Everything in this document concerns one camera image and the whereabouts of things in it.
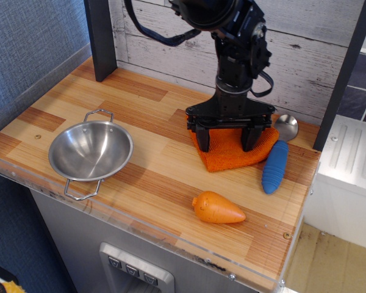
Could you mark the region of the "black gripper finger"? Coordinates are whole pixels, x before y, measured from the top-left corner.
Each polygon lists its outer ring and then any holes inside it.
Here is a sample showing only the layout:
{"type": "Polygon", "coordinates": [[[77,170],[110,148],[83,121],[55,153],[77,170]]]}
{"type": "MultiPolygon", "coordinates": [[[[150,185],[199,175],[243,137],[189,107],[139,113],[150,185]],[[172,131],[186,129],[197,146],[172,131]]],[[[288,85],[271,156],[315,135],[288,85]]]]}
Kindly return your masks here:
{"type": "Polygon", "coordinates": [[[244,152],[251,151],[256,146],[257,141],[262,135],[262,131],[263,127],[242,129],[241,144],[244,152]]]}
{"type": "Polygon", "coordinates": [[[196,128],[196,141],[201,151],[208,152],[210,147],[209,130],[206,128],[196,128]]]}

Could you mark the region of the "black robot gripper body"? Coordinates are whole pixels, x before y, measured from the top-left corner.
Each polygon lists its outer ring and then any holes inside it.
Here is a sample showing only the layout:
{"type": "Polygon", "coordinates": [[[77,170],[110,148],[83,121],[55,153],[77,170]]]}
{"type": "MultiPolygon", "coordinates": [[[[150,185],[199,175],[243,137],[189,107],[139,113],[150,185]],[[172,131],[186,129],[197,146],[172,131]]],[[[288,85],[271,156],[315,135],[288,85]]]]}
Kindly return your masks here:
{"type": "Polygon", "coordinates": [[[271,126],[275,107],[247,98],[245,95],[215,92],[209,100],[186,109],[187,128],[255,129],[271,126]]]}

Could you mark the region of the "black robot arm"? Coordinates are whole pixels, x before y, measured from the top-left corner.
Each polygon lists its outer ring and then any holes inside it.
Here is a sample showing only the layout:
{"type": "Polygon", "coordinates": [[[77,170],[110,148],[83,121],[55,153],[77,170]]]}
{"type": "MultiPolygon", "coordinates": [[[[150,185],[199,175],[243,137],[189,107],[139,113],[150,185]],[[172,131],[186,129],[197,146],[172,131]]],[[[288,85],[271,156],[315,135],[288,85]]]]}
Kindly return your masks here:
{"type": "Polygon", "coordinates": [[[203,152],[210,148],[212,129],[241,129],[243,151],[252,150],[275,111],[270,104],[248,98],[259,76],[273,84],[264,72],[271,52],[263,11],[254,1],[172,1],[171,7],[195,29],[211,33],[218,59],[215,93],[187,108],[188,129],[203,152]]]}

